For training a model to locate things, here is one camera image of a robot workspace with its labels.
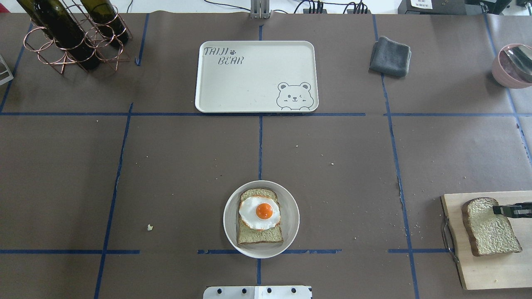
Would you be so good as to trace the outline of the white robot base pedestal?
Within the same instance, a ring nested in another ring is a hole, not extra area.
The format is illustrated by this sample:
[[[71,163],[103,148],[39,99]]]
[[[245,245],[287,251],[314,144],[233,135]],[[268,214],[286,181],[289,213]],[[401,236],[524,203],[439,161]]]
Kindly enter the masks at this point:
[[[311,286],[212,286],[205,289],[204,299],[312,299]]]

